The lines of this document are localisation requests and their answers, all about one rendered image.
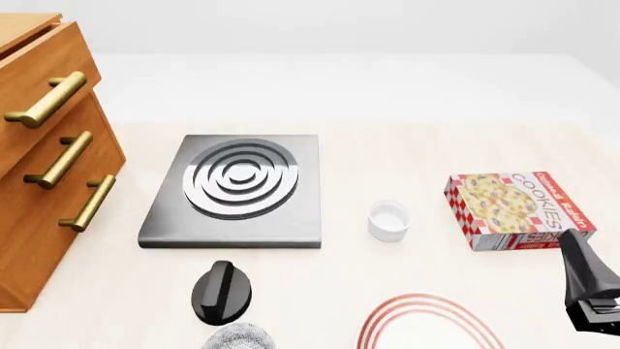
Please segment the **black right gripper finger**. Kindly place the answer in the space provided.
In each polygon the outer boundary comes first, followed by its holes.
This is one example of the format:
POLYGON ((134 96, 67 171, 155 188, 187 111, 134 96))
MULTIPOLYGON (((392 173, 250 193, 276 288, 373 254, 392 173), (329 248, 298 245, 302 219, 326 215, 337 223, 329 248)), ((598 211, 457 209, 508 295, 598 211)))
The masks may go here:
POLYGON ((565 267, 565 304, 620 299, 620 275, 610 269, 576 229, 558 239, 565 267))

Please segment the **flat stove plate with rings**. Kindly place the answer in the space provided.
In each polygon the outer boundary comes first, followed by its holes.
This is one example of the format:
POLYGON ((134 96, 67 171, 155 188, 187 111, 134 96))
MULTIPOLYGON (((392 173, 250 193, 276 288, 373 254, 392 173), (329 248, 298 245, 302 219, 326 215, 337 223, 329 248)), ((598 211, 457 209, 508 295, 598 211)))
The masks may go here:
POLYGON ((319 154, 315 135, 185 136, 139 246, 320 248, 319 154))

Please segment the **round black stove knob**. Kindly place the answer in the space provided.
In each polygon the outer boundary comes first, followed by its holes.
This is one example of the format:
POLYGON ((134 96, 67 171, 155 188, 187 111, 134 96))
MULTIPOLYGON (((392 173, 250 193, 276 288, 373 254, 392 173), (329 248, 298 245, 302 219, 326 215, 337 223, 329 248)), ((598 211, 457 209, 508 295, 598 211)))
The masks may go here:
POLYGON ((245 272, 231 261, 216 261, 196 282, 191 305, 206 325, 223 326, 239 319, 251 300, 251 281, 245 272))

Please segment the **white plate with red rings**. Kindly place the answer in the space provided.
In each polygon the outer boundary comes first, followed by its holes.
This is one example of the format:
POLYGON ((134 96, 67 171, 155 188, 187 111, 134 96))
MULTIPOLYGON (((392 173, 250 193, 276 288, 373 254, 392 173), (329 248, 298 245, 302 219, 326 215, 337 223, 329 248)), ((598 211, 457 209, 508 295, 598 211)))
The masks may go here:
POLYGON ((356 349, 506 349, 480 317, 463 305, 424 293, 379 304, 359 331, 356 349))

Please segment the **open wooden drawer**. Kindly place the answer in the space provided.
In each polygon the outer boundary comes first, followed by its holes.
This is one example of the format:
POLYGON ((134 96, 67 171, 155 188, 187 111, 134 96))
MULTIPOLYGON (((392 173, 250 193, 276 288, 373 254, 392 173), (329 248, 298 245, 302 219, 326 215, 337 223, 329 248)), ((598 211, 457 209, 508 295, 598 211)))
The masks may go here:
POLYGON ((0 177, 34 147, 101 80, 76 22, 56 25, 42 37, 0 60, 0 177), (27 111, 52 87, 50 78, 83 72, 87 83, 41 127, 28 129, 4 119, 5 112, 27 111))

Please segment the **wooden cabinet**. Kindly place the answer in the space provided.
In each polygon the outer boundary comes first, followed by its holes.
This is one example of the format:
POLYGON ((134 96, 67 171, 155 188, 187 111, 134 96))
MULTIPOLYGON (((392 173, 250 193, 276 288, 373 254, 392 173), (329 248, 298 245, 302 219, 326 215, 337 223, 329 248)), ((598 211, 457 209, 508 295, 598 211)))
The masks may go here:
MULTIPOLYGON (((58 13, 0 14, 0 60, 68 23, 58 13)), ((0 313, 29 310, 80 234, 58 226, 78 215, 95 188, 86 182, 116 176, 126 158, 101 104, 88 92, 15 166, 0 177, 0 313), (55 188, 23 182, 42 175, 66 149, 62 137, 93 135, 55 188)))

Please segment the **patterned grey bowl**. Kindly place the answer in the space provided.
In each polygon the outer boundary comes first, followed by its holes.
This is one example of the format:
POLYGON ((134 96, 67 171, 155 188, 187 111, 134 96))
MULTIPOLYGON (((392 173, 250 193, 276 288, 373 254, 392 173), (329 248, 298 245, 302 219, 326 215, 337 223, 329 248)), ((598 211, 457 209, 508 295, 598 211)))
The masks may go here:
POLYGON ((250 323, 233 323, 216 331, 202 349, 275 349, 272 337, 250 323))

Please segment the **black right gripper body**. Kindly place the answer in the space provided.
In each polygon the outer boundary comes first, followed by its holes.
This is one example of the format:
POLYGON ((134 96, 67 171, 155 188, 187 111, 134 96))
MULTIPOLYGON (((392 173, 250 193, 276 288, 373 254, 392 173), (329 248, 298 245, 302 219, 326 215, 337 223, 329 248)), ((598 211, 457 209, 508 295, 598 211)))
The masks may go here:
POLYGON ((620 290, 566 297, 565 305, 576 331, 620 333, 620 290))

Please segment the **small white ramekin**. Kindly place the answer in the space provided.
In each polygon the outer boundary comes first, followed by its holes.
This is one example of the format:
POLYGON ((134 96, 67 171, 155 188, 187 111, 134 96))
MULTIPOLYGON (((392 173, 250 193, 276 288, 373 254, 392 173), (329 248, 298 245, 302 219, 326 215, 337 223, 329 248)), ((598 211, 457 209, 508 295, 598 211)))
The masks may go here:
POLYGON ((410 211, 395 200, 379 200, 368 211, 368 232, 382 242, 402 240, 410 223, 410 211))

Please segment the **red white cookie box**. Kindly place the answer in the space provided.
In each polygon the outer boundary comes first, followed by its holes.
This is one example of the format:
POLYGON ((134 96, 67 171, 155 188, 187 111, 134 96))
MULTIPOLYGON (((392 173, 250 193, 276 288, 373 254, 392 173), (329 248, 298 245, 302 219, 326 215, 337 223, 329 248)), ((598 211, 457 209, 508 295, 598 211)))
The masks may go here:
POLYGON ((568 229, 597 232, 547 172, 452 174, 444 195, 475 252, 554 249, 568 229))

